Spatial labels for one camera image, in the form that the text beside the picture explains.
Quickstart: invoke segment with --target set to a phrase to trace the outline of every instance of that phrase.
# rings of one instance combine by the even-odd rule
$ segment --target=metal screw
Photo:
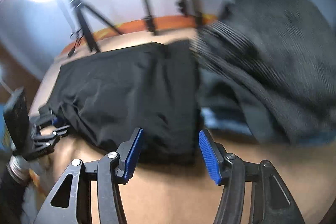
[[[73,166],[78,166],[78,165],[81,164],[81,160],[80,160],[80,159],[74,159],[74,160],[71,162],[71,164],[72,164]]]
[[[107,155],[110,159],[114,159],[118,156],[118,153],[117,152],[110,152],[108,153]]]
[[[268,160],[263,160],[262,164],[263,164],[265,167],[270,167],[270,166],[271,166],[271,162],[268,161]]]
[[[229,160],[234,160],[236,158],[236,155],[233,154],[233,153],[227,153],[226,154],[226,157],[229,159]]]

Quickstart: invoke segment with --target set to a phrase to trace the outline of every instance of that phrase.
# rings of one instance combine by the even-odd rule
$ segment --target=tripod
[[[82,9],[86,8],[88,9],[94,16],[99,18],[102,22],[104,22],[107,26],[109,26],[111,29],[115,30],[118,34],[123,34],[120,30],[118,30],[112,23],[110,23],[105,17],[103,17],[99,12],[97,12],[94,8],[92,8],[90,5],[86,4],[82,0],[70,0],[70,4],[73,7],[73,10],[76,14],[78,24],[82,28],[83,35],[86,39],[87,45],[92,52],[93,50],[96,50],[96,52],[100,52],[99,46],[97,45],[95,39],[93,38],[92,32],[90,30],[90,27],[88,26],[85,16],[82,13]]]

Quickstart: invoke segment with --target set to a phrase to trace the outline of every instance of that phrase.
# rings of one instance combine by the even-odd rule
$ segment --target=wooden table
[[[102,40],[102,51],[134,46],[150,41],[169,43],[176,38],[195,35],[193,29],[167,32],[152,37],[147,32],[125,34]],[[56,81],[61,64],[88,55],[80,47],[71,59],[61,55],[44,76],[31,106],[30,114],[46,103]],[[225,140],[214,136],[228,152],[245,161],[259,163],[268,159],[277,168],[298,204],[306,224],[317,224],[336,197],[336,143],[321,147],[294,148],[282,145],[252,145]],[[78,137],[61,139],[52,154],[55,181],[72,159],[84,162],[103,156],[91,145]],[[126,218],[129,224],[206,224],[213,223],[221,199],[223,187],[216,186],[209,178],[199,153],[194,166],[142,165],[135,169],[127,185],[120,185]],[[248,223],[251,184],[246,184],[242,223]],[[91,191],[93,223],[99,223],[96,182]]]

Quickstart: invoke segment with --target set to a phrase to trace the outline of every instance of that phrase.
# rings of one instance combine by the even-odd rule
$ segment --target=blue gripper pad
[[[199,148],[201,149],[205,165],[208,169],[209,176],[218,185],[221,182],[221,174],[219,172],[219,159],[216,157],[213,148],[210,144],[210,140],[206,134],[202,131],[198,135]]]
[[[140,129],[130,149],[130,153],[128,154],[125,160],[125,172],[123,178],[127,181],[133,177],[135,167],[137,165],[139,155],[141,152],[143,140],[144,140],[143,130]]]

